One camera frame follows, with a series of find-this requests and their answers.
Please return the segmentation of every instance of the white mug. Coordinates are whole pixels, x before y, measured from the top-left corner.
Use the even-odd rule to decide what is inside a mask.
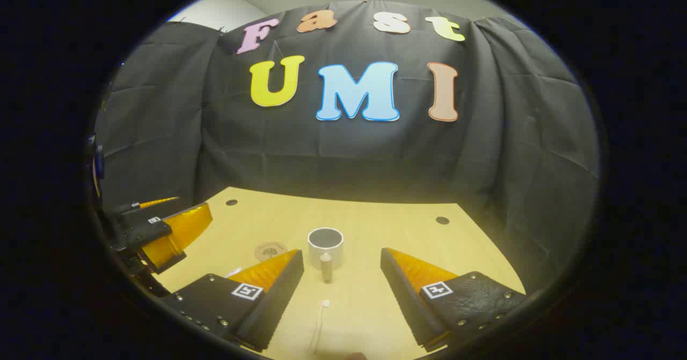
[[[320,227],[308,233],[308,246],[310,262],[317,269],[321,270],[322,263],[319,257],[328,253],[332,258],[332,269],[341,267],[344,262],[343,247],[344,235],[339,230],[331,227]]]

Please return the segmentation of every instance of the letter m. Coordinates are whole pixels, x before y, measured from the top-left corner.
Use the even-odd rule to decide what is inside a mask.
[[[318,73],[324,78],[324,90],[317,120],[338,120],[341,117],[337,98],[348,118],[352,119],[366,97],[368,107],[363,110],[363,118],[373,121],[398,120],[400,113],[393,107],[393,74],[397,70],[398,66],[393,62],[373,62],[356,84],[344,65],[319,69]]]

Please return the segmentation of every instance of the wooden table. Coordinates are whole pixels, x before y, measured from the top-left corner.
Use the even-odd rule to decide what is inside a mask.
[[[237,204],[227,206],[230,199]],[[213,222],[186,248],[187,258],[161,275],[174,292],[205,274],[226,275],[260,263],[255,248],[280,242],[303,251],[305,272],[267,350],[278,360],[344,359],[363,352],[369,360],[418,358],[420,348],[379,267],[381,248],[391,247],[457,275],[478,270],[525,293],[505,257],[479,226],[454,203],[361,203],[267,194],[228,187],[208,200]],[[440,225],[436,218],[448,218]],[[326,284],[309,264],[306,237],[319,227],[343,233],[344,264]],[[324,309],[317,353],[308,347],[316,314]]]

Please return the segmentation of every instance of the yellow letter u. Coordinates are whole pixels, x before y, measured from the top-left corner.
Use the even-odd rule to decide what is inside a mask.
[[[260,106],[278,106],[287,103],[294,97],[298,84],[298,65],[305,61],[302,55],[284,57],[280,62],[284,66],[284,86],[281,91],[270,92],[267,88],[269,70],[274,67],[273,61],[258,62],[249,70],[251,79],[251,99]]]

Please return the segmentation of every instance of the round coaster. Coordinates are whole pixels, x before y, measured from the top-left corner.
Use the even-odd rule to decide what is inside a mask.
[[[287,252],[287,248],[279,242],[265,242],[255,248],[255,257],[260,262]]]

